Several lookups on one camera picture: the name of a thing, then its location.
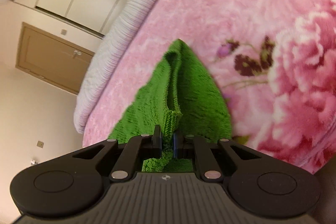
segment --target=pink flower pattern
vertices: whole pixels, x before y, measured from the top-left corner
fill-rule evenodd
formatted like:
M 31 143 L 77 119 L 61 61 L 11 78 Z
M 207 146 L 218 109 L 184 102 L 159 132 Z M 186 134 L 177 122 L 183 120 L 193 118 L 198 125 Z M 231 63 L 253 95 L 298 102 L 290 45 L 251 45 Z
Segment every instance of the pink flower pattern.
M 91 113 L 83 145 L 107 137 L 180 38 L 226 99 L 233 136 L 314 173 L 336 152 L 335 32 L 336 0 L 158 0 Z

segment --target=metal pin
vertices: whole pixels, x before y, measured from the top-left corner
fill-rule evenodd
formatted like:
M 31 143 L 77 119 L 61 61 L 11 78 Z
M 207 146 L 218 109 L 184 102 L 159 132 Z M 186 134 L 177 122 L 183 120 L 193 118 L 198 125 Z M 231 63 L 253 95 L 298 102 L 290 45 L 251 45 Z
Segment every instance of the metal pin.
M 114 179 L 125 179 L 125 178 L 127 178 L 127 176 L 128 176 L 128 173 L 126 171 L 123 171 L 123 170 L 114 171 L 111 174 L 111 177 L 114 178 Z
M 215 170 L 210 170 L 204 173 L 204 176 L 207 179 L 219 179 L 221 177 L 221 173 Z

